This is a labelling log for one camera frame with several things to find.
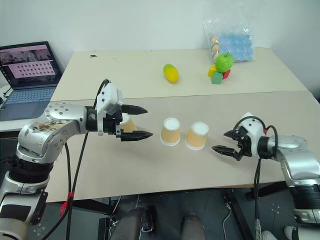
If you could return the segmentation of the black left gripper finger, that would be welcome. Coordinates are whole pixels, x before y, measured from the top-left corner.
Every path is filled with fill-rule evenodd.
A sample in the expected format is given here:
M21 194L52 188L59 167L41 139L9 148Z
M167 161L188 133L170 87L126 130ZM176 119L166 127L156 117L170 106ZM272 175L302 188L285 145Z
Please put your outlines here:
M148 113L148 111L145 108L137 105L130 105L130 104L123 104L121 106L121 111L128 115L141 115L141 114Z
M153 133L147 132L144 130L134 130L132 132L123 132L123 130L117 130L116 135L117 138L120 138L121 142L135 142L147 139L153 136Z

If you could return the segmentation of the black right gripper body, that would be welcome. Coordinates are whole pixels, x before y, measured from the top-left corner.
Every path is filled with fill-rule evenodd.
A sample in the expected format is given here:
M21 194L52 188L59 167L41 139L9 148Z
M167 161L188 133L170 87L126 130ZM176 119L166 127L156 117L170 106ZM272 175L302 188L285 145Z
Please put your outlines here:
M233 139L237 141L237 146L240 148L240 151L234 155L234 158L237 161L240 161L243 156L252 157L251 138L248 136L248 131L243 126L234 131Z

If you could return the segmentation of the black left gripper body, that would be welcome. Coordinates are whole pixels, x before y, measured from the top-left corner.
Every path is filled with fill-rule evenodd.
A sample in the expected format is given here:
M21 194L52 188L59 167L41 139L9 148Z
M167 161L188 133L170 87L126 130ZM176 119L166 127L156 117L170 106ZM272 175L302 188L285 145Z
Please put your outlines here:
M122 107L116 107L112 110L107 110L103 120L103 132L108 135L115 135L117 138L121 137L121 122L123 121Z

